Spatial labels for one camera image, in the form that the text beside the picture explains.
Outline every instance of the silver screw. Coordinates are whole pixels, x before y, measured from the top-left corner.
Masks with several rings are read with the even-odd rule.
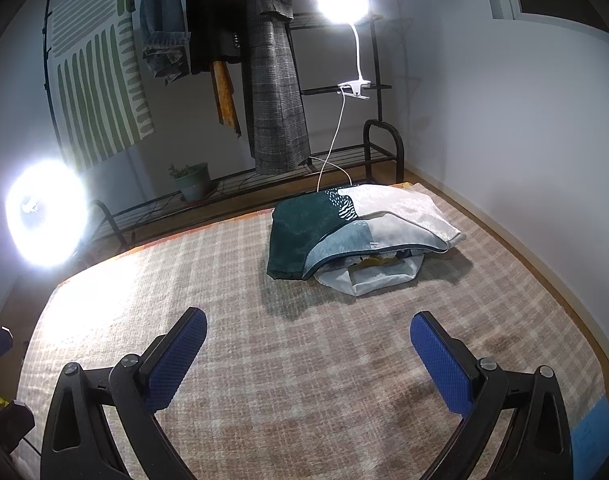
[[[553,370],[548,366],[541,366],[540,373],[543,374],[547,379],[551,379],[553,377]]]
[[[120,364],[123,365],[124,368],[131,368],[132,366],[136,366],[138,364],[138,360],[140,356],[136,354],[125,355],[121,360]]]
[[[497,368],[496,361],[491,359],[490,357],[483,357],[480,359],[480,367],[484,370],[493,371]]]
[[[73,375],[78,371],[78,365],[76,363],[67,363],[67,366],[64,367],[65,375]]]

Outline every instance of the beige checkered tablecloth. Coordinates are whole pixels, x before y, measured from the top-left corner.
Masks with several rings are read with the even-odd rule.
[[[459,422],[409,343],[419,310],[506,370],[552,366],[574,427],[605,393],[581,332],[501,244],[424,187],[413,189],[431,195],[467,240],[427,256],[413,282],[361,298],[268,277],[270,211],[156,242],[65,282],[22,370],[18,399],[36,416],[30,439],[41,443],[66,362],[112,366],[143,352],[193,305],[208,317],[206,343],[157,417],[199,479],[419,478]],[[107,411],[130,474],[145,478]],[[500,439],[497,431],[473,478]]]

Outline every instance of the white wall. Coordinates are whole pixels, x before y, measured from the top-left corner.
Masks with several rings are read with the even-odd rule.
[[[408,164],[536,254],[609,339],[609,41],[489,0],[376,0]]]
[[[26,267],[6,228],[4,199],[15,178],[32,162],[59,157],[43,89],[42,35],[44,3],[28,0],[0,39],[0,308],[19,272]],[[62,0],[52,0],[53,8]],[[134,29],[140,43],[139,2]],[[296,0],[296,11],[312,10],[314,0]],[[368,33],[363,35],[363,73],[373,78]],[[353,34],[337,30],[295,31],[302,85],[327,86],[355,76]],[[165,87],[140,62],[156,134],[82,175],[89,199],[113,212],[174,190],[167,169],[209,163],[212,177],[254,167],[246,134],[220,126],[209,74],[187,76]],[[238,118],[245,130],[240,67],[230,66]],[[335,94],[304,98],[312,150],[326,150],[337,125],[342,99]],[[347,103],[337,146],[361,142],[361,127],[376,116],[375,100]],[[61,133],[64,125],[60,124]]]

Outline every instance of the striped towel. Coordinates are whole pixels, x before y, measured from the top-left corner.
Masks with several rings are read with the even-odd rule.
[[[77,171],[153,133],[134,43],[134,0],[64,0],[53,11],[50,72],[64,156]]]

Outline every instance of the lamp head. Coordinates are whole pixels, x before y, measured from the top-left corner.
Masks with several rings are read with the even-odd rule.
[[[78,177],[62,162],[29,168],[6,202],[9,231],[18,250],[39,266],[54,266],[75,251],[87,224],[87,203]]]
[[[318,0],[318,10],[334,23],[356,23],[369,12],[368,0]]]

